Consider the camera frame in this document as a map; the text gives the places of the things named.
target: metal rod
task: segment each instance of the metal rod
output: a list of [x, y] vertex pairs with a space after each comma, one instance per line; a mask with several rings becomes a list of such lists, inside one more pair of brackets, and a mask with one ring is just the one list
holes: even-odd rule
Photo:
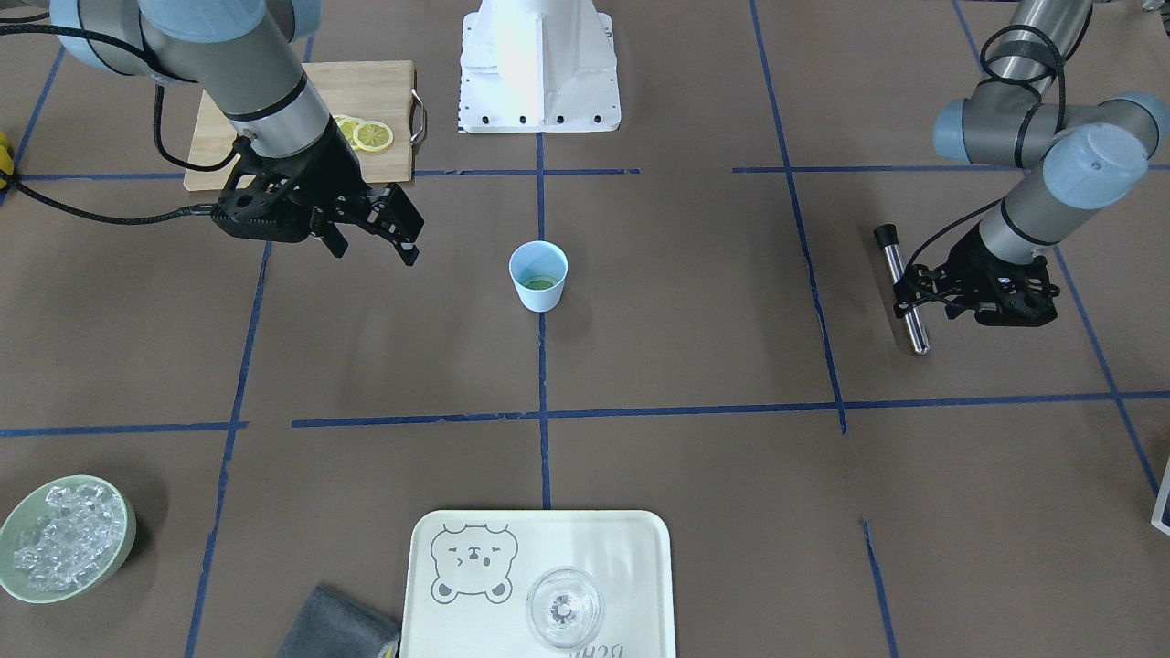
[[[889, 275], [894, 283], [897, 283], [902, 279], [902, 272], [906, 270], [906, 265], [902, 262], [902, 251], [899, 248], [897, 242], [893, 245], [886, 245], [882, 248], [882, 253], [886, 254], [886, 266], [889, 269]], [[924, 356], [930, 351], [930, 337], [927, 335], [927, 325], [922, 323], [922, 317], [918, 315], [918, 309], [911, 308], [906, 317], [902, 318], [902, 323], [906, 327], [906, 334], [910, 337], [910, 348], [914, 349], [914, 354], [918, 356]]]

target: wooden cutting board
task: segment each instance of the wooden cutting board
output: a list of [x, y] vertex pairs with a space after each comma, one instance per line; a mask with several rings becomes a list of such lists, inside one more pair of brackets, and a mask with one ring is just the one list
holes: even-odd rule
[[[322, 62], [304, 64], [309, 80], [335, 115], [380, 121], [394, 131], [394, 143], [380, 153], [358, 151], [362, 177], [376, 185], [410, 180], [414, 171], [411, 148], [411, 90], [414, 62]], [[187, 162], [218, 163], [232, 150], [235, 129], [219, 111], [207, 92], [199, 103], [195, 133]], [[232, 171], [187, 171], [183, 185], [191, 192], [221, 190]]]

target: towel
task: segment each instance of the towel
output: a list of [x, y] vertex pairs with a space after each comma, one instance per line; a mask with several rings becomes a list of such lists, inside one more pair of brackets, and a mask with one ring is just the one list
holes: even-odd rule
[[393, 658], [398, 625], [339, 594], [316, 587], [276, 658]]

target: bear drawing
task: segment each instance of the bear drawing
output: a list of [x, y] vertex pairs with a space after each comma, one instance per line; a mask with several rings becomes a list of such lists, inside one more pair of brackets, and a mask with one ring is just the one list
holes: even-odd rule
[[435, 582], [431, 596], [439, 603], [450, 603], [459, 595], [482, 594], [491, 603], [503, 603], [511, 596], [512, 560], [516, 536], [507, 527], [491, 530], [487, 526], [443, 526], [431, 542], [435, 561]]

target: bowl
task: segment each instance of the bowl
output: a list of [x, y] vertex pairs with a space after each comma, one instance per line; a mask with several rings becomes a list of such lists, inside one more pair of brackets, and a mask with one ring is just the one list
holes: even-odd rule
[[[40, 591], [29, 581], [30, 571], [16, 568], [13, 553], [20, 548], [21, 533], [36, 529], [39, 519], [54, 514], [55, 509], [44, 500], [49, 489], [53, 487], [73, 488], [80, 485], [101, 485], [113, 493], [113, 500], [122, 503], [118, 506], [122, 514], [122, 532], [119, 536], [115, 537], [113, 546], [111, 547], [112, 550], [103, 554], [111, 555], [112, 557], [106, 557], [104, 563], [98, 563], [97, 574], [80, 588], [75, 587], [67, 591]], [[73, 598], [102, 584], [118, 570], [118, 567], [126, 560], [126, 555], [130, 554], [130, 548], [135, 543], [136, 529], [137, 523], [135, 522], [135, 513], [130, 507], [130, 502], [110, 482], [94, 475], [68, 475], [53, 480], [25, 496], [25, 500], [20, 501], [20, 505], [12, 510], [4, 526], [0, 527], [0, 585], [4, 587], [5, 591], [26, 603], [57, 603], [67, 598]]]

